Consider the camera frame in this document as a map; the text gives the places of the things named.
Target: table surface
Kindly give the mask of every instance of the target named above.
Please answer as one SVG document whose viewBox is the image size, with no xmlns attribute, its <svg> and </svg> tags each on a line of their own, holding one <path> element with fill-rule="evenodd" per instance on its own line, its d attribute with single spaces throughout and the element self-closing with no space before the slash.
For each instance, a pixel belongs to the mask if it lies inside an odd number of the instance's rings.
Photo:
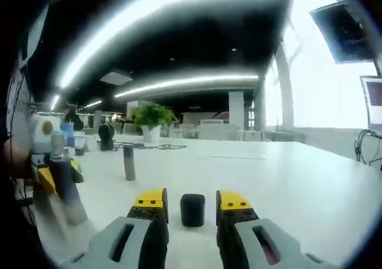
<svg viewBox="0 0 382 269">
<path fill-rule="evenodd" d="M 143 141 L 128 135 L 116 135 L 115 140 Z M 215 238 L 218 189 L 242 194 L 260 218 L 271 219 L 298 239 L 303 252 L 336 265 L 362 244 L 381 206 L 380 172 L 304 144 L 170 138 L 161 138 L 160 143 L 187 147 L 134 150 L 137 181 L 127 182 L 122 150 L 99 151 L 92 136 L 91 152 L 77 157 L 85 178 L 78 190 L 90 219 L 91 236 L 115 218 L 126 216 L 142 191 L 166 187 L 170 231 L 167 268 L 223 268 Z M 203 227 L 181 225 L 180 199 L 185 193 L 205 196 Z M 55 252 L 57 247 L 51 249 L 55 234 L 45 226 L 43 214 L 37 213 L 36 219 L 48 253 L 65 256 Z M 79 239 L 79 229 L 73 232 Z M 81 237 L 81 246 L 87 244 L 86 238 Z"/>
</svg>

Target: chair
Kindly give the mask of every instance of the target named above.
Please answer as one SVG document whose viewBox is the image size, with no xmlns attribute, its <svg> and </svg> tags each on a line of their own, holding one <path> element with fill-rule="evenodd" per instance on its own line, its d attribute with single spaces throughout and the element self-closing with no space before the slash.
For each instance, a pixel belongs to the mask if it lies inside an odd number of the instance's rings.
<svg viewBox="0 0 382 269">
<path fill-rule="evenodd" d="M 261 142 L 263 141 L 263 132 L 261 131 L 239 131 L 242 141 Z"/>
<path fill-rule="evenodd" d="M 223 140 L 223 124 L 201 124 L 198 138 L 200 140 Z"/>
<path fill-rule="evenodd" d="M 223 124 L 224 120 L 221 119 L 202 119 L 201 120 L 201 125 L 202 124 Z"/>
<path fill-rule="evenodd" d="M 195 128 L 193 124 L 180 124 L 179 128 L 183 131 L 183 138 L 193 138 L 195 135 Z"/>
<path fill-rule="evenodd" d="M 240 126 L 236 124 L 223 124 L 224 136 L 227 141 L 237 141 L 239 138 Z"/>
<path fill-rule="evenodd" d="M 129 123 L 125 123 L 124 124 L 124 134 L 133 135 L 134 134 L 134 125 L 129 124 Z"/>
<path fill-rule="evenodd" d="M 116 133 L 122 134 L 122 123 L 114 123 L 113 127 Z"/>
</svg>

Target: person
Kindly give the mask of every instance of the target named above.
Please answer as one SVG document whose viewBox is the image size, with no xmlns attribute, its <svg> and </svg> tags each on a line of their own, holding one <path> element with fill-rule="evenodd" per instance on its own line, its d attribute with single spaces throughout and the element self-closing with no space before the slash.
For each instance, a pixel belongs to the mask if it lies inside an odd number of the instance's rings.
<svg viewBox="0 0 382 269">
<path fill-rule="evenodd" d="M 81 118 L 76 114 L 73 107 L 66 105 L 64 108 L 64 123 L 73 123 L 74 131 L 81 131 L 84 128 L 84 123 L 81 121 Z"/>
</svg>

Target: gray cylinder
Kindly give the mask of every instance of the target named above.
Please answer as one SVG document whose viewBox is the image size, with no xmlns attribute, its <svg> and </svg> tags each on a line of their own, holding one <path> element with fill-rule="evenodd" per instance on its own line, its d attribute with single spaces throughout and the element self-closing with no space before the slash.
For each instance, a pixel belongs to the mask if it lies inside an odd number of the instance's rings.
<svg viewBox="0 0 382 269">
<path fill-rule="evenodd" d="M 96 110 L 94 111 L 94 119 L 93 119 L 93 130 L 94 133 L 98 133 L 98 128 L 100 127 L 102 122 L 102 111 Z"/>
<path fill-rule="evenodd" d="M 51 145 L 52 145 L 52 153 L 51 157 L 57 157 L 64 155 L 64 135 L 61 131 L 53 132 L 50 137 Z"/>
<path fill-rule="evenodd" d="M 68 223 L 78 225 L 86 221 L 88 217 L 72 178 L 70 159 L 64 156 L 51 157 L 49 169 Z"/>
<path fill-rule="evenodd" d="M 127 181 L 135 181 L 134 147 L 124 146 L 125 177 Z"/>
</svg>

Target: yellow part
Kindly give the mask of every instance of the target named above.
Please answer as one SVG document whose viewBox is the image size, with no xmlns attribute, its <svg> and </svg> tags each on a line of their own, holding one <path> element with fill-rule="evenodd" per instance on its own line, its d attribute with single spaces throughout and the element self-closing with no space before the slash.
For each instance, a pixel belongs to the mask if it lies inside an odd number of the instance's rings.
<svg viewBox="0 0 382 269">
<path fill-rule="evenodd" d="M 220 190 L 222 211 L 231 211 L 234 209 L 249 209 L 252 208 L 247 199 L 234 191 Z"/>
<path fill-rule="evenodd" d="M 71 166 L 73 167 L 73 169 L 75 169 L 76 171 L 78 171 L 78 165 L 79 165 L 79 163 L 78 163 L 76 160 L 70 160 L 70 164 L 71 164 Z"/>
<path fill-rule="evenodd" d="M 38 176 L 44 190 L 48 193 L 56 193 L 56 185 L 54 184 L 49 168 L 38 169 Z"/>
<path fill-rule="evenodd" d="M 145 208 L 163 208 L 163 190 L 149 190 L 142 193 L 134 202 L 133 206 L 142 206 Z"/>
</svg>

